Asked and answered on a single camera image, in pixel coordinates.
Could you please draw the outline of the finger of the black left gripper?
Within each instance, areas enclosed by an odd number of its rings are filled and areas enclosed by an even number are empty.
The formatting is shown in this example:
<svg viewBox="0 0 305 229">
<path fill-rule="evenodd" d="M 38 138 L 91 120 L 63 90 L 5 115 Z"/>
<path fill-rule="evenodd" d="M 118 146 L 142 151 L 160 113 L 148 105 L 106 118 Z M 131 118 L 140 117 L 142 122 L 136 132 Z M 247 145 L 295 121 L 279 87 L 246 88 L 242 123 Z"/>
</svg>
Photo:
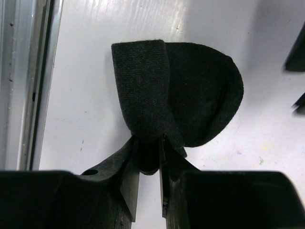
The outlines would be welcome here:
<svg viewBox="0 0 305 229">
<path fill-rule="evenodd" d="M 284 70 L 287 72 L 305 71 L 305 25 L 304 24 L 285 61 Z"/>
<path fill-rule="evenodd" d="M 305 115 L 305 93 L 293 105 L 295 115 Z"/>
</svg>

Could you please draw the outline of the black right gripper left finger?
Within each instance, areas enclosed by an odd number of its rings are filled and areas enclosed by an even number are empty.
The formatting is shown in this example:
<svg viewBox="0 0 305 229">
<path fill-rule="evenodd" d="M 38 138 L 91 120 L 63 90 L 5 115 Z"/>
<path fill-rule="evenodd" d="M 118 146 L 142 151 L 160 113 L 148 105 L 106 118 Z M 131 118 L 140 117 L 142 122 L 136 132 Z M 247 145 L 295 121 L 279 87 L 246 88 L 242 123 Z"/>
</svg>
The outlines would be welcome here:
<svg viewBox="0 0 305 229">
<path fill-rule="evenodd" d="M 138 140 L 81 175 L 67 171 L 0 174 L 3 229 L 129 229 L 135 222 Z"/>
</svg>

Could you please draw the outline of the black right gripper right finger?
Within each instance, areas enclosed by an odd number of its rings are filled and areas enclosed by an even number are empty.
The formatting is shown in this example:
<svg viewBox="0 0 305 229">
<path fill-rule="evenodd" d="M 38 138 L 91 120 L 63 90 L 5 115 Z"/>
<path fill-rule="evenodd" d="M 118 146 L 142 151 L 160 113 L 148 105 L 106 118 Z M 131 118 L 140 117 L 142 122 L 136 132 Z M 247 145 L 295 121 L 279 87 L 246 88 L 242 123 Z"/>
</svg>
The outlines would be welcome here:
<svg viewBox="0 0 305 229">
<path fill-rule="evenodd" d="M 162 215 L 169 229 L 302 229 L 305 209 L 277 171 L 201 171 L 159 139 Z"/>
</svg>

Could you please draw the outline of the long black sock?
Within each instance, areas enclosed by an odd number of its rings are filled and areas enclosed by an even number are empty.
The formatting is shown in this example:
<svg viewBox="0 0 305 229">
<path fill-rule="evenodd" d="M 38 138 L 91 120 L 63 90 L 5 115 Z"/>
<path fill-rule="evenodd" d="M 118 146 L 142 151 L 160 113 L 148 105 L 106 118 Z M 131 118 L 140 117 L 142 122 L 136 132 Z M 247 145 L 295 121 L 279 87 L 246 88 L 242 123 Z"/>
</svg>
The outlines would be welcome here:
<svg viewBox="0 0 305 229">
<path fill-rule="evenodd" d="M 236 114 L 244 94 L 230 56 L 205 45 L 146 40 L 111 46 L 122 115 L 139 139 L 140 171 L 159 169 L 158 140 L 186 147 L 215 138 Z"/>
</svg>

